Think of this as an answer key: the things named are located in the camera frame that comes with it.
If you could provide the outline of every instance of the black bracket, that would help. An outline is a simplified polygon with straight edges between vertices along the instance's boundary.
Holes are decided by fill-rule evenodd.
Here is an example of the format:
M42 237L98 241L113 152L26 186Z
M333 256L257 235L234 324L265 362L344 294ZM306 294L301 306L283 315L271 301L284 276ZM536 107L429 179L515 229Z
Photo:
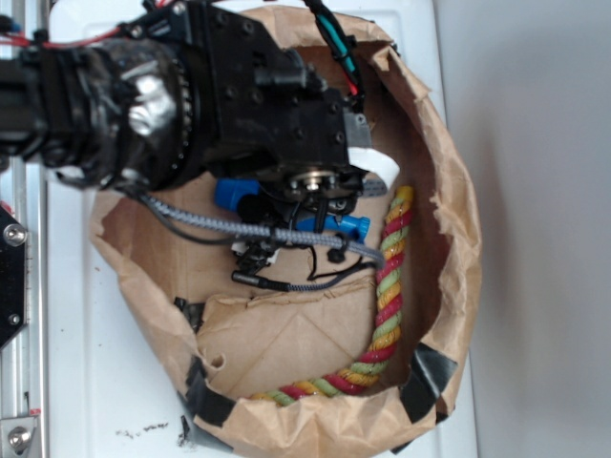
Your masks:
M0 206L0 348L26 320L26 239L28 233Z

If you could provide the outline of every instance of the rope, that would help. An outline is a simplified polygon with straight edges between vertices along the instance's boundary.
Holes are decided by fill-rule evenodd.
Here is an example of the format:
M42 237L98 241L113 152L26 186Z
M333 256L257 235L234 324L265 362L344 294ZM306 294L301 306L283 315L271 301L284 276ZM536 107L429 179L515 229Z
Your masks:
M376 273L377 315L367 352L349 368L317 379L295 382L265 393L253 394L250 399L289 406L306 396L332 398L343 394L356 395L379 380L380 374L389 365L389 359L394 354L401 336L401 265L405 257L405 238L411 221L412 201L413 189L410 186L400 187L385 219L386 227L380 249L387 263Z

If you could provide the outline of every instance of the white wall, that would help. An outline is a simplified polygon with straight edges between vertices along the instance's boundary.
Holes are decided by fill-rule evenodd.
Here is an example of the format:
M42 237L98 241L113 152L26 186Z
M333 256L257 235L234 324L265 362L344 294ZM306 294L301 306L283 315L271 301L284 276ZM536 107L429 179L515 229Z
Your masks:
M611 456L611 2L435 3L485 238L480 457Z

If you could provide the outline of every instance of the braided gray cable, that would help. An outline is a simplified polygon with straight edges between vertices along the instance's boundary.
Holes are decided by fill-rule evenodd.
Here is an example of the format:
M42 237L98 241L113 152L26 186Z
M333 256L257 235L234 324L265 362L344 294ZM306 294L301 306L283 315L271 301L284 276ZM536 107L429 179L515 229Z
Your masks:
M191 212L180 210L179 208L173 207L172 205L162 202L157 198L153 198L152 196L141 196L140 198L153 205L167 218L189 224L190 226L199 227L201 229L210 229L212 231L233 234L241 237L272 238L279 242L290 242L295 245L323 245L340 249L344 244L342 239L335 236L326 236L324 234L315 234L313 232L291 231L288 229L275 229L272 233L272 230L267 226L205 217L203 215L196 215ZM386 263L382 253L380 253L378 250L369 248L362 243L357 243L350 240L347 244L347 251L356 253L364 258L374 260L378 268L384 267L384 264Z

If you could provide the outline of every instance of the brown paper bag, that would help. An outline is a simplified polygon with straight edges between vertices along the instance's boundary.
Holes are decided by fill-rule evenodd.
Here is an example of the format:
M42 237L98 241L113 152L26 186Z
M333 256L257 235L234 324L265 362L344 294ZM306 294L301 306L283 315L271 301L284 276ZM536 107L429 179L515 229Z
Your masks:
M248 14L280 46L313 62L330 86L345 89L307 10ZM402 339L375 387L358 397L312 396L282 408L243 398L352 363L373 328L371 272L321 293L270 294L230 280L235 260L227 247L178 239L133 201L101 193L92 216L92 241L117 271L140 329L196 424L244 456L366 457L408 443L453 411L474 327L481 235L467 170L429 90L401 62L391 39L370 22L347 16L340 22L359 41L374 147L400 164L397 184L415 189L402 272ZM234 219L214 205L214 186L204 175L159 196ZM369 246L380 241L391 199L389 193L359 202L355 215L372 221ZM265 274L302 282L310 264L307 252L283 252ZM197 336L174 297L206 302Z

